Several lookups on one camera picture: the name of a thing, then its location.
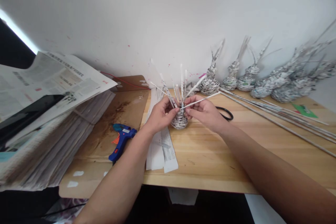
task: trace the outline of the wooden table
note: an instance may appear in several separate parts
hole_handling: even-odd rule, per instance
[[[238,90],[235,90],[234,93],[253,99],[249,93]],[[150,100],[149,96],[141,126],[146,121]],[[336,195],[336,158],[221,94],[209,100],[216,106],[227,108],[233,113],[234,119],[230,123],[242,129],[263,147],[292,164]],[[291,104],[280,104],[270,97],[267,97],[266,100],[294,110]],[[298,99],[295,104],[306,105],[321,121],[329,123],[330,126],[311,120],[309,122],[336,133],[336,114],[308,97]],[[255,109],[336,153],[336,144]],[[198,120],[193,118],[184,130],[176,130],[169,126],[169,131],[179,168],[166,174],[163,169],[146,171],[144,184],[236,193],[258,193],[223,140],[205,128]]]

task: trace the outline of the newspaper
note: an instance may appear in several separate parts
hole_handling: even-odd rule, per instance
[[[36,191],[59,185],[79,147],[91,133],[115,94],[109,90],[24,136],[26,143],[0,162],[0,191]]]
[[[0,65],[0,122],[44,95],[66,97],[16,134],[6,148],[23,136],[71,110],[73,107],[117,85],[73,55],[38,52],[33,64],[22,70]]]

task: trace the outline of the green paper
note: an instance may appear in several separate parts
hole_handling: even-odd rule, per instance
[[[307,109],[304,105],[296,105],[293,103],[292,105],[294,106],[294,108],[297,109],[297,111],[299,111],[301,115],[318,118],[317,115],[315,115],[311,110]]]

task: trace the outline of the tape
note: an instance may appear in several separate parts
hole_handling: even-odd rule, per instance
[[[77,181],[69,181],[67,187],[76,187],[78,186],[78,182]]]
[[[76,177],[76,176],[82,176],[83,174],[84,174],[83,171],[75,171],[75,172],[73,173],[73,176],[74,176],[74,177]]]

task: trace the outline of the forearm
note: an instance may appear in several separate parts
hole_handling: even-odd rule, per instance
[[[335,223],[336,197],[304,173],[229,125],[220,136],[254,186],[287,223]]]
[[[144,180],[144,167],[153,134],[141,129],[94,191],[75,223],[122,223]]]

